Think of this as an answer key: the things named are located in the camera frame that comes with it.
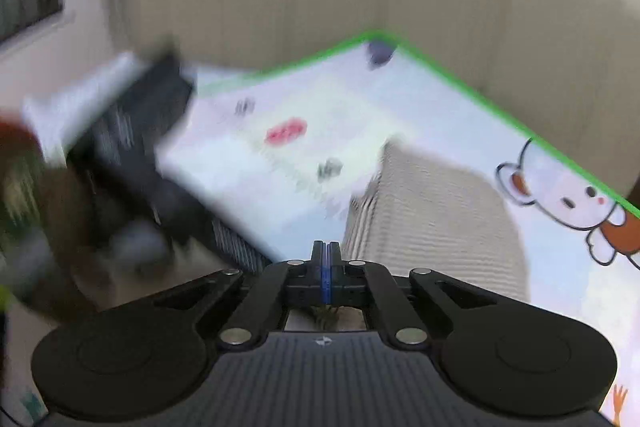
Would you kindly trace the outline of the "striped beige knit garment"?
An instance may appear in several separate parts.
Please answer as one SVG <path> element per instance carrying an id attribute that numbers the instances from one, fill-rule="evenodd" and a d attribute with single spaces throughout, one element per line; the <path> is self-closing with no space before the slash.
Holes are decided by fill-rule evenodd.
<path id="1" fill-rule="evenodd" d="M 394 142 L 352 198 L 342 251 L 405 277 L 416 268 L 527 303 L 528 262 L 506 203 L 485 178 Z"/>

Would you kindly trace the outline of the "cartoon play mat green border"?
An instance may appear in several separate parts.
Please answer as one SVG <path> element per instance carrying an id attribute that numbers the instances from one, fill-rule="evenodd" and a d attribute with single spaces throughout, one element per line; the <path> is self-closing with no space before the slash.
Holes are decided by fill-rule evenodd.
<path id="1" fill-rule="evenodd" d="M 540 136 L 416 52 L 360 37 L 195 101 L 158 170 L 274 261 L 343 243 L 349 204 L 398 143 L 485 178 L 518 227 L 532 305 L 608 338 L 603 412 L 639 421 L 639 213 Z"/>

